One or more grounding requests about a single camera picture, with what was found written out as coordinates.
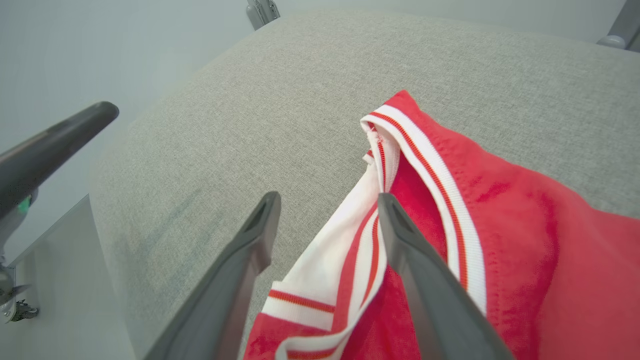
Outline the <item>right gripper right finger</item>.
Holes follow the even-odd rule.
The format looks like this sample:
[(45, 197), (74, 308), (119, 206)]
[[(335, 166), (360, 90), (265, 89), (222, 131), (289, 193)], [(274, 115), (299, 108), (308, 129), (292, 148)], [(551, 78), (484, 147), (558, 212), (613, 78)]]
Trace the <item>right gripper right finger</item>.
[(423, 360), (512, 360), (510, 349), (391, 193), (377, 199), (387, 261), (405, 289)]

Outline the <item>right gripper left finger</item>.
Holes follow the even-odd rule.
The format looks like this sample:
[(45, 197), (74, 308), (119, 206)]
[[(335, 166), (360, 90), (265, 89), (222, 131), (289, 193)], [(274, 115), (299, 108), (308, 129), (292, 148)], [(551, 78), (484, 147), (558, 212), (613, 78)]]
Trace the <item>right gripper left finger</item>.
[(235, 360), (256, 278), (270, 266), (281, 195), (266, 193), (205, 272), (147, 360)]

